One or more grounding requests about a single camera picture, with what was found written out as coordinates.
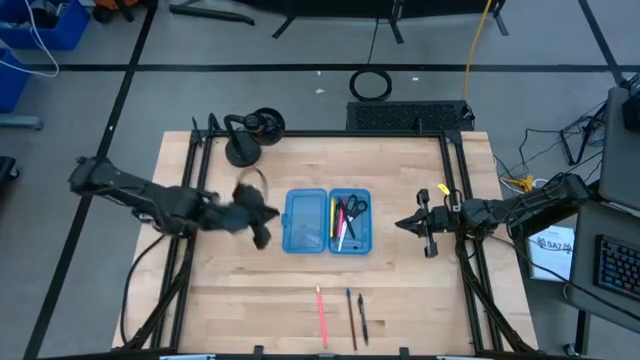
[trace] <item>desk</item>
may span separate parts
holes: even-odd
[[[637,243],[638,233],[640,233],[640,219],[635,216],[596,202],[583,205],[578,212],[576,239],[579,241],[573,249],[570,280],[614,305],[634,314],[640,314],[640,303],[637,301],[593,284],[596,236],[607,234],[617,239]],[[568,287],[567,293],[570,303],[580,310],[575,348],[572,349],[570,345],[565,346],[565,351],[569,349],[568,354],[574,351],[578,354],[587,354],[591,314],[640,333],[638,321],[609,308],[571,286]]]
[[[640,210],[640,191],[629,186],[628,179],[638,178],[640,169],[640,134],[624,127],[622,104],[629,99],[629,90],[612,88],[607,99],[607,128],[602,154],[600,195],[615,203]]]
[[[487,134],[463,135],[474,195],[499,198]],[[155,182],[180,183],[189,136],[188,132],[165,133]],[[226,141],[214,140],[206,186],[218,191],[223,201],[231,198],[241,171],[227,162]],[[450,152],[455,156],[453,146]],[[291,188],[367,188],[373,198],[373,250],[368,256],[289,255],[281,247],[278,220],[268,224],[273,238],[263,251],[255,249],[250,232],[236,236],[199,232],[180,352],[251,353],[255,345],[264,345],[271,354],[323,352],[315,304],[315,284],[319,283],[329,352],[353,354],[344,295],[350,287],[356,295],[363,294],[368,320],[366,347],[355,309],[359,354],[398,354],[402,346],[415,355],[471,354],[454,236],[439,234],[440,255],[426,259],[424,239],[394,226],[395,221],[415,212],[420,188],[434,194],[431,206],[441,204],[436,187],[445,182],[441,159],[438,140],[427,138],[285,137],[275,146],[264,147],[257,166],[269,181],[267,202],[281,210]],[[507,238],[504,229],[497,235]],[[143,226],[136,256],[155,238],[155,231]],[[129,336],[157,302],[167,248],[168,241],[159,245],[134,273],[125,321]],[[536,347],[513,249],[485,241],[485,253],[498,308],[523,339]],[[486,317],[480,318],[486,330]],[[168,343],[173,309],[166,320],[163,344]],[[483,340],[489,348],[488,330],[483,331]],[[114,346],[120,344],[116,334]]]

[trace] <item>computer keyboard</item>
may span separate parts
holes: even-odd
[[[640,246],[596,236],[595,284],[640,300]]]

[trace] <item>case lid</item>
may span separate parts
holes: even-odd
[[[317,254],[328,242],[327,192],[292,189],[282,215],[282,248],[296,254]]]

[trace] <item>blue bin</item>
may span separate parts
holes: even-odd
[[[9,49],[0,48],[0,60],[24,68],[24,65],[11,55]],[[0,64],[0,114],[13,112],[28,79],[29,74]]]
[[[21,23],[29,19],[24,0],[0,0],[0,21]],[[50,0],[54,5],[69,3],[53,29],[40,29],[38,33],[49,50],[73,50],[80,42],[89,24],[89,13],[78,0]],[[29,28],[0,28],[0,39],[14,49],[39,49]]]
[[[367,211],[351,223],[354,237],[346,235],[338,251],[337,236],[329,237],[331,198],[348,201],[351,195],[366,201]],[[282,248],[290,254],[320,254],[328,246],[338,255],[366,255],[373,248],[371,193],[366,189],[292,189],[287,193],[282,222]]]

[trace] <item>gray floor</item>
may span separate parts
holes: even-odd
[[[640,64],[640,38],[630,32],[640,3],[589,3],[618,63]],[[363,63],[375,27],[371,20],[298,19],[274,40],[270,34],[282,16],[229,2],[210,5],[241,11],[257,25],[174,16],[162,4],[140,63]],[[64,64],[127,64],[144,11],[136,15],[130,24],[92,22],[79,48],[56,53],[56,58]],[[577,1],[510,0],[503,16],[511,36],[502,37],[495,22],[488,21],[476,63],[606,65]],[[404,45],[395,44],[388,25],[380,25],[372,62],[463,64],[478,20],[473,15],[402,21]],[[26,63],[46,63],[38,52],[17,54]],[[63,72],[56,79],[34,77],[17,112],[41,116],[45,128],[37,133],[0,131],[0,153],[16,157],[22,170],[20,180],[5,191],[0,217],[0,348],[5,359],[24,352],[79,200],[68,191],[67,177],[76,156],[96,152],[123,76]],[[346,104],[353,101],[347,88],[350,76],[340,71],[138,72],[109,157],[123,169],[150,177],[162,133],[189,129],[192,116],[204,124],[209,112],[222,117],[269,106],[283,113],[291,129],[344,128]],[[391,76],[390,100],[458,99],[462,91],[461,72]],[[363,92],[377,91],[375,80],[363,80]],[[604,100],[613,85],[606,72],[473,73],[469,102],[477,130],[488,131],[495,154],[514,165],[526,127],[560,129]],[[555,135],[534,134],[525,155],[555,141]],[[587,155],[597,151],[590,148]],[[577,172],[587,175],[595,165],[593,161]],[[559,147],[529,166],[542,178],[568,168]],[[126,210],[94,199],[41,356],[109,349],[137,231]],[[525,286],[540,347],[559,354],[560,346],[573,339],[577,311],[561,301],[556,284],[525,279]],[[631,358],[638,341],[637,334],[594,319],[590,355]]]

